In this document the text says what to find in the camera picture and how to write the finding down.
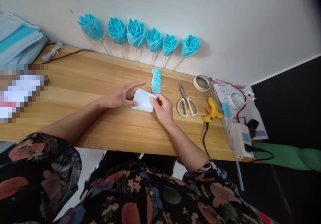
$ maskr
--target black wall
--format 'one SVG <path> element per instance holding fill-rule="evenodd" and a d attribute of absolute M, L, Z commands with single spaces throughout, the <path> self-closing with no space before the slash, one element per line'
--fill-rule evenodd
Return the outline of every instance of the black wall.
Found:
<path fill-rule="evenodd" d="M 321 150 L 321 57 L 252 86 L 269 140 Z M 218 161 L 239 186 L 234 162 Z M 321 173 L 274 166 L 290 211 L 268 164 L 240 163 L 241 196 L 279 223 L 320 223 Z"/>

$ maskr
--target red cable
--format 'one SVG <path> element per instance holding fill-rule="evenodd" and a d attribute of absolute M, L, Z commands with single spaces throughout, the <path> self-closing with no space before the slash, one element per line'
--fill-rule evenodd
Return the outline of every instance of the red cable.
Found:
<path fill-rule="evenodd" d="M 47 62 L 44 62 L 44 63 L 41 63 L 41 64 L 48 64 L 48 63 L 51 63 L 51 62 L 53 62 L 53 61 L 56 61 L 56 60 L 59 60 L 59 59 L 63 59 L 63 58 L 65 58 L 65 57 L 68 57 L 68 56 L 71 56 L 71 55 L 74 55 L 74 54 L 76 54 L 76 53 L 83 52 L 83 51 L 94 52 L 94 51 L 92 51 L 92 50 L 81 49 L 81 50 L 78 50 L 78 51 L 76 51 L 76 52 L 69 53 L 69 54 L 67 54 L 67 55 L 65 55 L 65 56 L 62 56 L 62 57 L 59 57 L 59 58 L 55 58 L 55 59 L 51 59 L 51 60 L 49 60 L 49 61 L 47 61 Z"/>
<path fill-rule="evenodd" d="M 244 98 L 245 98 L 245 100 L 244 100 L 244 102 L 246 102 L 246 100 L 247 100 L 247 98 L 246 98 L 246 96 L 245 96 L 245 94 L 244 94 L 244 92 L 239 88 L 239 87 L 237 87 L 237 86 L 234 86 L 234 85 L 232 85 L 233 87 L 235 87 L 235 88 L 237 88 L 238 90 L 240 90 L 241 91 L 241 93 L 243 94 L 243 96 L 244 96 Z M 240 112 L 244 109 L 244 107 L 246 106 L 246 104 L 241 108 L 241 110 L 237 113 L 237 115 L 236 115 L 236 117 L 237 117 L 237 122 L 238 123 L 240 123 L 240 118 L 239 118 L 239 114 L 240 114 Z"/>

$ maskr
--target finger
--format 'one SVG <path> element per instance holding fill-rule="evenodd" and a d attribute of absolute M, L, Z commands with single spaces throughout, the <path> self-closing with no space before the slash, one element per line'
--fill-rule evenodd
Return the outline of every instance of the finger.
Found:
<path fill-rule="evenodd" d="M 162 95 L 161 93 L 153 93 L 155 96 L 157 96 L 157 98 L 160 100 L 160 101 L 162 101 L 162 102 L 164 102 L 164 101 L 169 101 L 169 99 L 168 98 L 166 98 L 164 95 Z"/>
<path fill-rule="evenodd" d="M 126 86 L 125 88 L 126 88 L 127 90 L 133 90 L 134 88 L 139 87 L 139 86 L 143 86 L 143 85 L 145 85 L 145 84 L 146 84 L 146 82 L 136 82 L 136 83 L 129 84 L 129 85 Z"/>
<path fill-rule="evenodd" d="M 132 101 L 132 100 L 127 100 L 126 103 L 127 103 L 128 106 L 131 106 L 131 107 L 139 106 L 139 103 L 137 103 L 136 101 Z"/>
<path fill-rule="evenodd" d="M 129 91 L 126 92 L 126 97 L 125 98 L 127 100 L 133 100 L 134 95 L 135 95 L 135 92 L 133 90 L 129 90 Z"/>
<path fill-rule="evenodd" d="M 149 100 L 150 100 L 150 103 L 152 104 L 154 109 L 161 108 L 161 106 L 159 105 L 159 103 L 157 102 L 157 100 L 155 98 L 150 97 Z"/>

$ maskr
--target yellow glue gun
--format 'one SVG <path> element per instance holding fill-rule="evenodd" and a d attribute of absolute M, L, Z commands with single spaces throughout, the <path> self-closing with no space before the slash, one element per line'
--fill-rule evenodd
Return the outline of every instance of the yellow glue gun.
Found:
<path fill-rule="evenodd" d="M 211 122 L 215 117 L 216 118 L 222 118 L 224 117 L 224 114 L 222 111 L 220 111 L 220 108 L 218 107 L 217 103 L 214 101 L 214 99 L 212 97 L 210 97 L 209 95 L 207 102 L 210 105 L 211 108 L 206 108 L 207 112 L 209 113 L 208 116 L 203 118 L 203 121 L 206 123 Z"/>

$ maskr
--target hand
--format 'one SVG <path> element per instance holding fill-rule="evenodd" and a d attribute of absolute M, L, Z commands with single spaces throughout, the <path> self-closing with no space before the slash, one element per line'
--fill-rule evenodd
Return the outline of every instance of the hand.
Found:
<path fill-rule="evenodd" d="M 139 104 L 136 101 L 133 101 L 135 92 L 134 88 L 145 85 L 146 82 L 136 82 L 130 85 L 124 86 L 119 89 L 117 92 L 104 96 L 100 101 L 100 105 L 104 108 L 116 108 L 121 106 L 138 106 Z"/>
<path fill-rule="evenodd" d="M 159 93 L 154 93 L 157 99 L 150 97 L 150 102 L 153 105 L 157 118 L 160 123 L 165 127 L 170 127 L 175 125 L 173 117 L 173 104 L 164 95 Z"/>

